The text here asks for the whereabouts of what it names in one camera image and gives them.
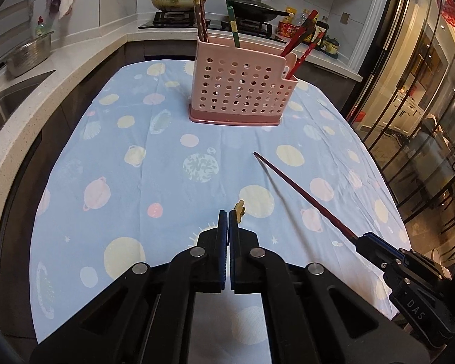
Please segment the gold flower spoon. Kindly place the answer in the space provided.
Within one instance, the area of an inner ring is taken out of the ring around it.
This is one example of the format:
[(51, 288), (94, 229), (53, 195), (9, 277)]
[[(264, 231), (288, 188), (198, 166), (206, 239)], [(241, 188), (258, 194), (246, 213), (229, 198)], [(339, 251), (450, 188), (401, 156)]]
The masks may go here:
[(234, 205), (234, 211), (236, 214), (237, 222), (240, 224), (242, 221), (243, 215), (246, 213), (246, 207), (245, 207), (245, 202), (244, 200), (239, 200), (235, 205)]

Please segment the dark red chopstick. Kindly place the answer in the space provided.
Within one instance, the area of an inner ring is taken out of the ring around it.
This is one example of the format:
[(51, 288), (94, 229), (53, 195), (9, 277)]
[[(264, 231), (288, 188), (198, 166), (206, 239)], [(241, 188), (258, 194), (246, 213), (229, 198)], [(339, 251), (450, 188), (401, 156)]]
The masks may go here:
[(204, 14), (204, 0), (194, 0), (196, 21), (199, 31), (199, 38), (203, 42), (209, 41), (208, 29)]

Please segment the blue planet-print tablecloth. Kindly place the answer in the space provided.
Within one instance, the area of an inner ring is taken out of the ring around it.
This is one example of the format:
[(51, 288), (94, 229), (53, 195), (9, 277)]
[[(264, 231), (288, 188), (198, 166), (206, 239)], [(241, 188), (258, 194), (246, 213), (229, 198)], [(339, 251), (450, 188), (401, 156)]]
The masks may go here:
[[(374, 159), (298, 81), (272, 128), (195, 123), (194, 63), (123, 67), (60, 154), (31, 242), (33, 363), (415, 363), (383, 272), (283, 181), (358, 237), (408, 248)], [(244, 200), (241, 281), (217, 221)]]

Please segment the pink perforated utensil basket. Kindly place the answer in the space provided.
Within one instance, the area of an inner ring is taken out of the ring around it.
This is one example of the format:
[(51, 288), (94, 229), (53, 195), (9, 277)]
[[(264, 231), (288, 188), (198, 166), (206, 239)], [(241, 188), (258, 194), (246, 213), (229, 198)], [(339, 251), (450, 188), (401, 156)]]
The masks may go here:
[(298, 57), (273, 46), (210, 36), (197, 41), (190, 120), (229, 126), (277, 126), (298, 79)]

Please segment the green chopstick outer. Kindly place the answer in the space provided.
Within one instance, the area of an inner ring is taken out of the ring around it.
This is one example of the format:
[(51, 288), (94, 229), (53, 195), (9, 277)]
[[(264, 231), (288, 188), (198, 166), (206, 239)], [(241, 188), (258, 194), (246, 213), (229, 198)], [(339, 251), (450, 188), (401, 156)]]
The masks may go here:
[(227, 13), (229, 16), (229, 23), (232, 31), (232, 37), (234, 41), (234, 45), (236, 48), (240, 48), (240, 39), (239, 39), (239, 34), (238, 34), (238, 25), (235, 17), (235, 12), (234, 9), (231, 5), (227, 5)]

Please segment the black gas stove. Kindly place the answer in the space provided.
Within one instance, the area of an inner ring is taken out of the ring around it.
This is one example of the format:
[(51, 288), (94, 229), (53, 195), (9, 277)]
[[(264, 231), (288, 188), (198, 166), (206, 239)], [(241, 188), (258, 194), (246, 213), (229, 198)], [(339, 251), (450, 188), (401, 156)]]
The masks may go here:
[[(238, 19), (238, 33), (244, 35), (252, 35), (266, 39), (275, 40), (285, 43), (286, 40), (281, 36), (276, 35), (273, 30), (273, 25), (267, 22), (257, 22), (245, 19)], [(207, 28), (209, 30), (221, 30), (232, 32), (232, 28), (228, 19), (207, 19)], [(195, 12), (156, 12), (153, 19), (139, 26), (140, 30), (152, 28), (197, 28)]]

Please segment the red instant noodle cup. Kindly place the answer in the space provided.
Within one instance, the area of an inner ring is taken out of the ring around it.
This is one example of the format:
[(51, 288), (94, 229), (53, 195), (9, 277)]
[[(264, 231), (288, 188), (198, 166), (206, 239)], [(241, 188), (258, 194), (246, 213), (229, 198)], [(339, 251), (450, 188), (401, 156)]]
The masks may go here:
[(279, 22), (276, 34), (284, 38), (292, 38), (298, 31), (298, 26), (288, 22)]

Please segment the yellow seasoning packet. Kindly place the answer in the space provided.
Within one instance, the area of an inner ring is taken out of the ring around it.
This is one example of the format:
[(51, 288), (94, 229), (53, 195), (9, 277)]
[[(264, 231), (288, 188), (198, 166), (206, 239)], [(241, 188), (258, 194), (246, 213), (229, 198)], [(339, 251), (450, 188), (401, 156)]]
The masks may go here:
[(283, 18), (283, 22), (292, 23), (292, 20), (294, 19), (294, 16), (297, 13), (297, 9), (296, 8), (292, 8), (292, 7), (286, 7), (285, 8), (285, 12), (286, 12), (287, 16), (285, 16)]

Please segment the black wok with lid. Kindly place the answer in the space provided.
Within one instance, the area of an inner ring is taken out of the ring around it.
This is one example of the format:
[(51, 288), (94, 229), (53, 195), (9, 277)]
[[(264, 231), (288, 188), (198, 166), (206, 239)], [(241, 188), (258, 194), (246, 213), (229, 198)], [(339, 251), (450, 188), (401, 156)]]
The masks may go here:
[(270, 22), (278, 16), (289, 16), (286, 11), (280, 11), (256, 0), (226, 0), (226, 5), (232, 7), (237, 20), (252, 22)]

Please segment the dark soy sauce bottle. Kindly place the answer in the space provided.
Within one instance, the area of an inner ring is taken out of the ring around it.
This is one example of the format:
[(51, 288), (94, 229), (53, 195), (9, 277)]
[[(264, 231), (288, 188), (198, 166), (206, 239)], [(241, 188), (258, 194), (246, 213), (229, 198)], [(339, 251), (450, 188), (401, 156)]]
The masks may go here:
[(315, 49), (321, 50), (321, 44), (325, 34), (329, 30), (329, 25), (326, 22), (318, 21), (315, 24), (315, 32), (312, 36), (312, 43), (315, 43)]

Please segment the beige frying pan with lid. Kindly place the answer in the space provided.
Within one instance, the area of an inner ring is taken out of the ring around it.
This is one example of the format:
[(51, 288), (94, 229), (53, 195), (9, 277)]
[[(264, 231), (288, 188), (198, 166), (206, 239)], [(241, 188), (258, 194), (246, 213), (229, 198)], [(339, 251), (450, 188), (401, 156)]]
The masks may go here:
[(194, 9), (194, 0), (150, 0), (161, 12), (188, 12)]

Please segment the brown chopstick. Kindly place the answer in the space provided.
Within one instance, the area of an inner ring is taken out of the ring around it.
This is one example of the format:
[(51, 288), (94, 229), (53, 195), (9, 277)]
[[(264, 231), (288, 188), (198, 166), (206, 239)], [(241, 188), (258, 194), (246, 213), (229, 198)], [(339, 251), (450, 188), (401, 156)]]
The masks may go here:
[(201, 21), (204, 33), (204, 42), (209, 42), (209, 31), (208, 31), (208, 24), (204, 10), (204, 0), (200, 0), (200, 11), (201, 11)]

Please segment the steel sink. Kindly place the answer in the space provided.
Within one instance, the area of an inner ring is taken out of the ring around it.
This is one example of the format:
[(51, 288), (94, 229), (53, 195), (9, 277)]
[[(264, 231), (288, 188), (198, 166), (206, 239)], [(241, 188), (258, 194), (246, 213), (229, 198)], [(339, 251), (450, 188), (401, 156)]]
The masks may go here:
[(8, 72), (1, 73), (0, 131), (26, 98), (54, 72), (54, 70), (48, 70), (32, 75), (22, 75), (18, 78), (12, 78)]

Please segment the steel pot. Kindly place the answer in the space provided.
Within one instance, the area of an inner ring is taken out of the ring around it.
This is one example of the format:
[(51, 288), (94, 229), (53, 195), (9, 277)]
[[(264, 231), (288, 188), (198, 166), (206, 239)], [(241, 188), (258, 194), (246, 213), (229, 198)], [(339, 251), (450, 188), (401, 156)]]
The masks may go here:
[(47, 32), (10, 52), (6, 58), (10, 75), (21, 76), (44, 62), (52, 51), (52, 34)]

